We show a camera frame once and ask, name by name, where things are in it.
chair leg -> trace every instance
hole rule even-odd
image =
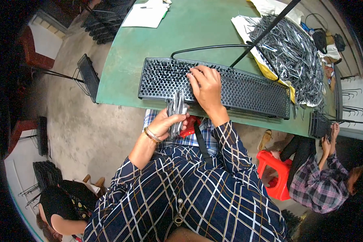
[[[87,181],[88,180],[90,180],[90,175],[89,174],[87,174],[86,176],[85,176],[85,178],[82,180],[84,183],[87,183]]]
[[[94,184],[94,186],[96,187],[103,187],[104,186],[104,182],[105,182],[105,177],[101,177],[100,179],[98,179],[98,181]]]

red plastic stool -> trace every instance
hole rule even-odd
[[[272,153],[266,150],[258,152],[257,159],[259,160],[259,166],[257,169],[259,178],[262,178],[262,174],[267,165],[271,166],[278,172],[278,178],[273,178],[269,182],[270,187],[265,187],[267,194],[281,201],[290,199],[286,182],[288,181],[292,160],[287,159],[285,162],[282,162],[281,160],[274,158]]]

green table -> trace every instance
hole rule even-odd
[[[97,102],[138,108],[165,108],[163,101],[140,100],[137,97],[144,59],[169,57],[174,51],[194,47],[243,43],[231,18],[238,14],[259,17],[257,10],[251,6],[245,0],[174,0],[157,29],[120,28],[106,59]],[[243,48],[200,50],[181,53],[175,58],[228,66],[243,51]],[[262,75],[250,53],[235,68]],[[326,109],[332,113],[334,97],[329,88],[327,96],[329,105]],[[232,111],[229,111],[229,115],[233,122],[308,136],[311,110],[305,110],[304,120],[299,113],[296,119],[290,120],[269,119]],[[203,110],[194,107],[190,113],[205,115]]]

concrete floor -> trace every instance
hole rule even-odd
[[[78,60],[86,53],[101,77],[111,43],[97,45],[79,25],[70,27],[71,34],[63,41],[53,71],[72,76]],[[92,182],[105,177],[105,187],[110,185],[140,135],[145,111],[94,104],[74,81],[52,75],[35,78],[26,110],[29,117],[47,117],[50,160],[62,170],[64,179],[82,180],[90,174]],[[265,129],[243,124],[235,127],[252,162],[257,164],[257,146]],[[266,146],[271,147],[285,137],[286,133],[273,131]],[[275,202],[280,209],[289,209],[296,215],[306,211],[292,200]]]

bracelet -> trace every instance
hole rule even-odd
[[[155,144],[160,144],[161,140],[157,137],[155,137],[155,135],[149,131],[149,129],[147,127],[144,128],[144,133],[153,141],[155,142]]]
[[[155,136],[155,134],[154,133],[152,133],[150,130],[149,130],[149,128],[148,127],[146,127],[146,129],[147,129],[147,133],[150,135],[150,136],[152,136],[152,138],[154,139],[154,140],[156,140],[157,142],[159,142],[159,143],[161,143],[162,142],[162,140],[160,140],[159,138],[157,138],[156,136]]]

